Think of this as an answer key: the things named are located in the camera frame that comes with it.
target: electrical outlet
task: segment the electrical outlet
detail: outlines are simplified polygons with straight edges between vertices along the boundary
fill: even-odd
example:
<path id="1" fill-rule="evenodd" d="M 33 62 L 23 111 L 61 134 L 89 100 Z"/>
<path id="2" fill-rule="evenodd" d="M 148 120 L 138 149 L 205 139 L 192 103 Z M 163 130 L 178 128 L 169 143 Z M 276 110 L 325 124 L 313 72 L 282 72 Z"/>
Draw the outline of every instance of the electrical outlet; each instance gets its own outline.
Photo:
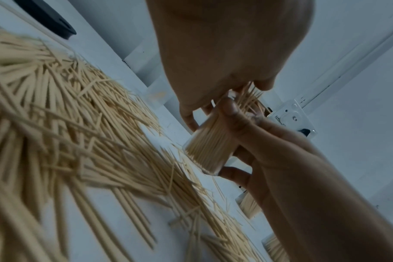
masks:
<path id="1" fill-rule="evenodd" d="M 276 111 L 268 115 L 273 122 L 302 132 L 311 139 L 317 135 L 315 128 L 296 100 L 289 100 Z"/>

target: skin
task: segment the skin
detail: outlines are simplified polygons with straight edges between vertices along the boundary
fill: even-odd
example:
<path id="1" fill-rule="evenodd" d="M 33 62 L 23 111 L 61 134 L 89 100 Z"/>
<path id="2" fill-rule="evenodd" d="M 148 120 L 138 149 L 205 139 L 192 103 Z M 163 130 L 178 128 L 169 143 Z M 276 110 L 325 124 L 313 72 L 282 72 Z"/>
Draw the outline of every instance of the skin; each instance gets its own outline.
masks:
<path id="1" fill-rule="evenodd" d="M 254 81 L 269 90 L 306 35 L 313 0 L 147 0 L 165 73 L 192 131 L 193 111 Z"/>
<path id="2" fill-rule="evenodd" d="M 266 118 L 256 125 L 229 98 L 217 106 L 241 145 L 235 155 L 253 168 L 220 176 L 254 197 L 291 261 L 393 262 L 393 226 L 304 135 Z"/>

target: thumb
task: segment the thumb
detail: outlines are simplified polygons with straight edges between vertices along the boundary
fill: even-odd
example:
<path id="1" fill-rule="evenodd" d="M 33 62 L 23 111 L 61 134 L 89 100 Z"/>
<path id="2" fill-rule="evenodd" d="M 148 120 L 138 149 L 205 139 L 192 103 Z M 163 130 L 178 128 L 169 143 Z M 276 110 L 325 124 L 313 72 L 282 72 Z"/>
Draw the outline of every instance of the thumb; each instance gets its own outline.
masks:
<path id="1" fill-rule="evenodd" d="M 230 98 L 218 105 L 220 119 L 231 136 L 259 160 L 267 160 L 276 151 L 287 148 L 286 142 L 256 126 Z"/>

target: black object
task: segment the black object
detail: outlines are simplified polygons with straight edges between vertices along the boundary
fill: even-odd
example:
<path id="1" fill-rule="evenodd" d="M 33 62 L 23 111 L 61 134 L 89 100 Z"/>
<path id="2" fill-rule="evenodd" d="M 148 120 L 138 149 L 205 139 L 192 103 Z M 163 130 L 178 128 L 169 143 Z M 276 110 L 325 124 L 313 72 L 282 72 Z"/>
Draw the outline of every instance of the black object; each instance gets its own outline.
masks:
<path id="1" fill-rule="evenodd" d="M 310 130 L 307 128 L 303 128 L 302 130 L 299 130 L 299 132 L 305 135 L 306 137 L 310 134 Z"/>
<path id="2" fill-rule="evenodd" d="M 64 39 L 76 35 L 74 28 L 43 0 L 14 0 L 24 11 L 43 26 Z"/>

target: fingernail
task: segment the fingernail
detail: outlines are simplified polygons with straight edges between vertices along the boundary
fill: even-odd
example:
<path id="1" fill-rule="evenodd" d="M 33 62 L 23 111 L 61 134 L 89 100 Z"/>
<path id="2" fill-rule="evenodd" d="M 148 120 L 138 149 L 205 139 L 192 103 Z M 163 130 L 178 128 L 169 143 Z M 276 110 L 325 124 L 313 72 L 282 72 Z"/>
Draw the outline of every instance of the fingernail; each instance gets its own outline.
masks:
<path id="1" fill-rule="evenodd" d="M 233 116 L 238 113 L 238 107 L 233 101 L 230 101 L 222 107 L 222 111 L 227 116 Z"/>

